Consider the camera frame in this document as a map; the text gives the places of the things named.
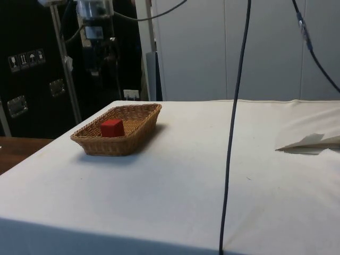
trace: sticker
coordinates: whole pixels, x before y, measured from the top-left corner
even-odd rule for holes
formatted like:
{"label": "sticker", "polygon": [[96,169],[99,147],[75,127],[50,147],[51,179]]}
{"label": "sticker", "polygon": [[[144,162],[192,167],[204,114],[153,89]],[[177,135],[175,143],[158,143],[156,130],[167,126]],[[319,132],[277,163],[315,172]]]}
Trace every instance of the sticker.
{"label": "sticker", "polygon": [[37,50],[37,59],[39,64],[44,64],[46,62],[43,49]]}
{"label": "sticker", "polygon": [[27,56],[28,56],[28,62],[30,63],[30,66],[35,66],[38,64],[37,53],[35,51],[28,52]]}
{"label": "sticker", "polygon": [[12,73],[20,71],[20,65],[19,65],[17,56],[9,57],[8,62],[10,63],[10,68],[11,68]]}
{"label": "sticker", "polygon": [[21,66],[21,69],[25,69],[25,68],[29,68],[29,64],[28,64],[28,58],[27,58],[27,54],[26,53],[22,53],[18,55],[18,59],[19,59],[19,63]]}

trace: red cube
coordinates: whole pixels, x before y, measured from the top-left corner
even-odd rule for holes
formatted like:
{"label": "red cube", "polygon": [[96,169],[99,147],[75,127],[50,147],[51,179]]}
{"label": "red cube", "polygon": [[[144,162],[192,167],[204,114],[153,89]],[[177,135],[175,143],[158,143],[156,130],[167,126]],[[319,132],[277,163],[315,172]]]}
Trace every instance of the red cube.
{"label": "red cube", "polygon": [[125,136],[122,120],[108,120],[100,125],[102,137],[123,137]]}

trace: black case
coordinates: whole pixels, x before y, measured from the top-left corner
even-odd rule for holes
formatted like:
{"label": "black case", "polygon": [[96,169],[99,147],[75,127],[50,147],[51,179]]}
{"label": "black case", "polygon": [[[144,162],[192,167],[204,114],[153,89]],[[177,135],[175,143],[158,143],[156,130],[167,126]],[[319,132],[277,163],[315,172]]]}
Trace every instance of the black case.
{"label": "black case", "polygon": [[[60,136],[75,125],[75,119],[49,8],[42,7],[37,0],[1,0],[0,24],[0,99],[12,136]],[[45,55],[44,63],[11,72],[9,57],[17,56],[19,61],[19,54],[33,51],[38,58],[36,50],[40,49]],[[50,83],[60,79],[65,91],[54,97]],[[28,111],[13,118],[7,102],[20,96],[25,97]]]}

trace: white panel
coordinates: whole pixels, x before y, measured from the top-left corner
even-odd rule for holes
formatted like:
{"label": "white panel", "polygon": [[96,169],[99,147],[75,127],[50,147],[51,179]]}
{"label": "white panel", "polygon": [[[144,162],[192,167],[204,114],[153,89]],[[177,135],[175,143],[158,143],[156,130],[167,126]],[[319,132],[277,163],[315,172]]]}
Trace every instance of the white panel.
{"label": "white panel", "polygon": [[[304,2],[298,1],[303,10]],[[234,96],[246,12],[246,0],[226,1],[228,98]],[[250,19],[240,98],[299,98],[303,42],[292,1],[253,1]]]}
{"label": "white panel", "polygon": [[[307,1],[306,23],[314,53],[329,76],[340,86],[340,1]],[[302,72],[302,99],[340,99],[305,48]]]}
{"label": "white panel", "polygon": [[[155,0],[154,14],[180,1]],[[164,100],[225,99],[225,1],[189,0],[155,25]]]}

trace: black cabinet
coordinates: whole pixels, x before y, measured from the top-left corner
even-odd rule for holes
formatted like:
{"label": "black cabinet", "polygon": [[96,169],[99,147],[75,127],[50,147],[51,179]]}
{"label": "black cabinet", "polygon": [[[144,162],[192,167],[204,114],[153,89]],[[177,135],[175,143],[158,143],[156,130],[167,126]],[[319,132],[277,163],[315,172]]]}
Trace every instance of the black cabinet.
{"label": "black cabinet", "polygon": [[49,8],[1,0],[0,24],[0,97],[12,136],[60,136],[75,119]]}

